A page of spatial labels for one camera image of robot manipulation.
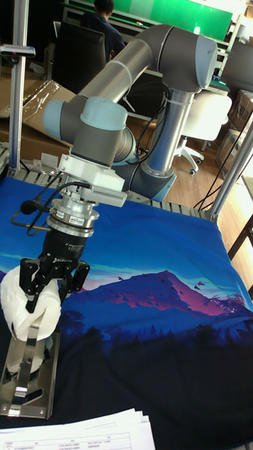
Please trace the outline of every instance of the blue printed fabric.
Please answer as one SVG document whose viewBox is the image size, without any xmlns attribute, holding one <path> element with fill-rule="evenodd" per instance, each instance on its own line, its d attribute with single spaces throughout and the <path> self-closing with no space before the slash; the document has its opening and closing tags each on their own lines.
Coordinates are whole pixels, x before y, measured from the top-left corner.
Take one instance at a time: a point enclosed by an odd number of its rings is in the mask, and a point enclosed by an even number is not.
<svg viewBox="0 0 253 450">
<path fill-rule="evenodd" d="M 45 235 L 27 237 L 9 222 L 40 188 L 10 179 L 0 187 L 2 277 L 21 258 L 38 257 Z M 63 303 L 63 344 L 92 327 L 103 336 L 105 351 L 165 335 L 191 345 L 201 327 L 212 329 L 218 345 L 226 345 L 228 337 L 247 339 L 252 302 L 216 224 L 134 202 L 97 210 L 100 217 L 82 256 L 91 266 L 89 276 L 82 291 Z"/>
<path fill-rule="evenodd" d="M 39 191 L 0 184 L 1 277 L 41 252 L 43 232 L 28 237 L 9 222 Z M 134 407 L 149 415 L 156 450 L 252 441 L 253 308 L 217 226 L 133 202 L 96 209 L 82 255 L 89 276 L 63 302 L 48 424 Z M 0 325 L 3 368 L 10 333 L 2 313 Z M 0 428 L 43 424 L 0 416 Z"/>
</svg>

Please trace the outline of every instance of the dark shirt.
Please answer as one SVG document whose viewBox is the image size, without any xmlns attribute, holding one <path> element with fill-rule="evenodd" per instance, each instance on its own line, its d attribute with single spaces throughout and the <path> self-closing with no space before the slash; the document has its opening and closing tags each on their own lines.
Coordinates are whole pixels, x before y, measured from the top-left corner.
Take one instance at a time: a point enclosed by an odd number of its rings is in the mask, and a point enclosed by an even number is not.
<svg viewBox="0 0 253 450">
<path fill-rule="evenodd" d="M 121 34 L 99 14 L 86 12 L 81 19 L 81 26 L 99 31 L 105 35 L 105 57 L 109 61 L 110 52 L 119 53 L 124 47 Z"/>
</svg>

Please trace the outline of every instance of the white cloth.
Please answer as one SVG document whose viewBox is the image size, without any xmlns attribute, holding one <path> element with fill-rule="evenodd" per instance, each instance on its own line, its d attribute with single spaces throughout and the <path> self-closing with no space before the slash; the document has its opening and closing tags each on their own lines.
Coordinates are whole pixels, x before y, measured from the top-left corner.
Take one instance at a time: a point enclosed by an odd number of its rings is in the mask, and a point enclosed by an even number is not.
<svg viewBox="0 0 253 450">
<path fill-rule="evenodd" d="M 9 271 L 1 282 L 1 307 L 5 320 L 12 332 L 13 324 L 15 334 L 22 341 L 27 340 L 30 325 L 43 313 L 44 316 L 39 326 L 37 340 L 47 338 L 55 330 L 60 318 L 60 297 L 56 280 L 42 290 L 34 312 L 26 310 L 27 298 L 19 286 L 20 267 Z"/>
</svg>

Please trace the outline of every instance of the office chair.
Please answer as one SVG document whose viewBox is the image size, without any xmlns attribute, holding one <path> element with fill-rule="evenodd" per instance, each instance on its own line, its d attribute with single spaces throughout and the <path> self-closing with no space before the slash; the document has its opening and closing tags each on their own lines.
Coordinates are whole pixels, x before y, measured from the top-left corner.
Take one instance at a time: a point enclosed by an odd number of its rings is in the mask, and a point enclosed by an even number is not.
<svg viewBox="0 0 253 450">
<path fill-rule="evenodd" d="M 55 82 L 78 94 L 105 64 L 103 33 L 62 22 L 53 59 Z"/>
<path fill-rule="evenodd" d="M 232 100 L 227 96 L 203 91 L 196 94 L 191 105 L 189 116 L 183 128 L 181 142 L 174 156 L 184 156 L 193 166 L 190 174 L 198 171 L 198 164 L 204 160 L 204 156 L 186 146 L 187 138 L 202 139 L 203 141 L 214 141 L 219 134 L 221 125 L 228 121 L 228 111 Z"/>
</svg>

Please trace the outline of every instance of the person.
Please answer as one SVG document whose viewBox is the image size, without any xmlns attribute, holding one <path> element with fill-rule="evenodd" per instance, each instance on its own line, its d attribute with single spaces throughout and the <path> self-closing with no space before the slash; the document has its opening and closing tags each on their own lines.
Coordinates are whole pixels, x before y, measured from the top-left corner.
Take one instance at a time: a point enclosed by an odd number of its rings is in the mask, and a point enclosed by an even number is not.
<svg viewBox="0 0 253 450">
<path fill-rule="evenodd" d="M 81 19 L 81 26 L 99 31 L 105 35 L 105 57 L 108 62 L 112 52 L 116 55 L 125 47 L 121 34 L 108 23 L 114 8 L 113 0 L 95 0 L 95 13 L 85 12 Z"/>
</svg>

